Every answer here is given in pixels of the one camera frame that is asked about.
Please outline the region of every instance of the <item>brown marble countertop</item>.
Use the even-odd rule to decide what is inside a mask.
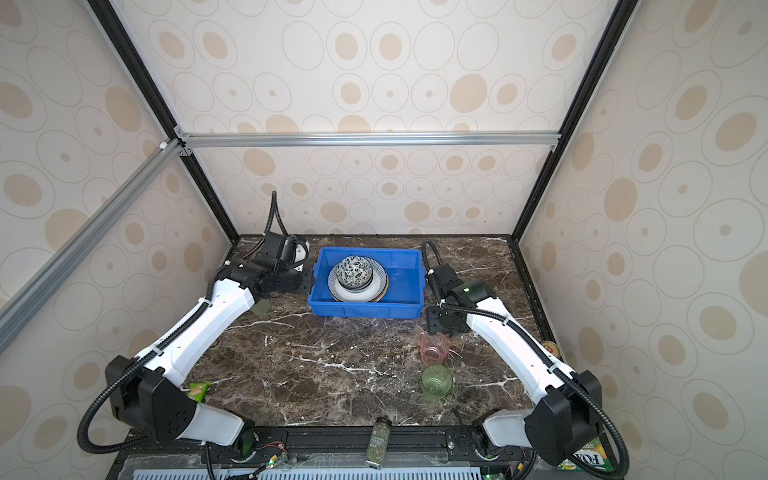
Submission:
[[[464,281],[487,282],[512,315],[539,337],[504,239],[432,239],[443,261]],[[321,247],[419,248],[422,239],[309,240],[306,268],[312,268]],[[235,257],[252,245],[241,240]],[[425,307],[430,304],[432,295],[426,291]],[[454,389],[442,402],[426,400],[419,386],[418,347],[425,315],[426,308],[415,320],[318,317],[305,296],[284,294],[272,298],[265,313],[247,312],[228,327],[188,382],[212,382],[206,402],[257,425],[371,425],[381,415],[395,425],[454,425],[454,408],[469,422],[490,409],[531,407],[516,375],[476,333],[451,338],[444,364],[453,372]]]

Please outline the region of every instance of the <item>blue container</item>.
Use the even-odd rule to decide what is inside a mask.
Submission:
[[[386,270],[389,287],[379,302],[337,302],[331,295],[328,275],[338,262],[350,255],[373,258]],[[313,272],[315,286],[307,302],[315,315],[415,319],[422,314],[426,280],[421,250],[323,247]]]

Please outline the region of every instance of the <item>wallpaper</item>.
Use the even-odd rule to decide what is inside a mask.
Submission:
[[[0,308],[165,138],[73,0],[0,1]]]
[[[0,478],[99,480],[114,455],[83,453],[80,418],[105,387],[104,368],[133,356],[204,294],[229,242],[173,160],[0,354]],[[128,427],[106,407],[91,439]]]
[[[521,243],[627,478],[768,475],[768,2],[638,12]]]
[[[184,130],[559,130],[615,0],[114,0]]]
[[[548,145],[200,148],[241,234],[510,234]]]

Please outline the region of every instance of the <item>green glass cup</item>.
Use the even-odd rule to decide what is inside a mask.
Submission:
[[[453,390],[453,374],[441,363],[422,370],[422,393],[433,402],[444,399]]]

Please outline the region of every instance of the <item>green package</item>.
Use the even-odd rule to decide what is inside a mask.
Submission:
[[[575,455],[582,462],[596,470],[600,470],[602,472],[612,472],[614,470],[613,465],[611,465],[611,461],[609,461],[608,456],[605,455],[605,449],[600,443],[600,439],[592,440],[587,445],[584,445],[575,453]],[[558,465],[558,470],[580,471],[581,468],[577,467],[570,460],[566,460],[565,462],[562,462],[560,465]]]
[[[190,383],[190,392],[187,394],[189,398],[195,402],[202,402],[205,397],[205,392],[208,391],[210,382],[204,383]]]

